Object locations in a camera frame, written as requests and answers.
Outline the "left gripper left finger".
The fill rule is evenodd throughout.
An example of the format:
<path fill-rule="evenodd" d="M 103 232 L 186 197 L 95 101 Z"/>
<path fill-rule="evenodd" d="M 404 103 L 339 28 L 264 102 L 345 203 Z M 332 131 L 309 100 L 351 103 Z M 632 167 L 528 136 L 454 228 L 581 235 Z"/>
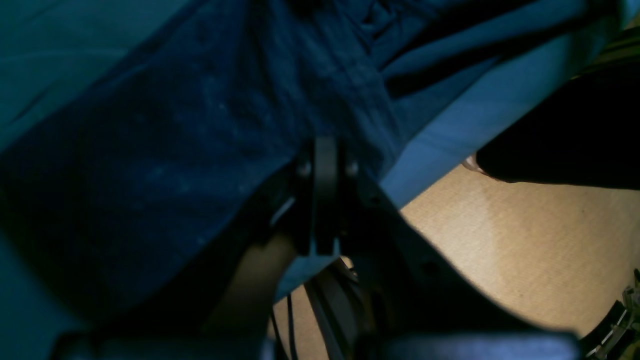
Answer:
<path fill-rule="evenodd" d="M 321 148 L 306 145 L 264 182 L 221 235 L 142 304 L 88 333 L 66 333 L 53 360 L 267 360 L 278 284 L 321 248 Z"/>

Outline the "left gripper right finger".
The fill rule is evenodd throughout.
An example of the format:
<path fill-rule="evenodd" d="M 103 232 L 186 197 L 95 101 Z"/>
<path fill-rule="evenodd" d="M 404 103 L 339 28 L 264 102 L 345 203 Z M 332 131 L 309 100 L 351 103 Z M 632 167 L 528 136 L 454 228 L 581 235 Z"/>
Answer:
<path fill-rule="evenodd" d="M 497 305 L 416 231 L 340 147 L 340 250 L 352 260 L 370 329 L 357 360 L 580 360 L 579 340 Z"/>

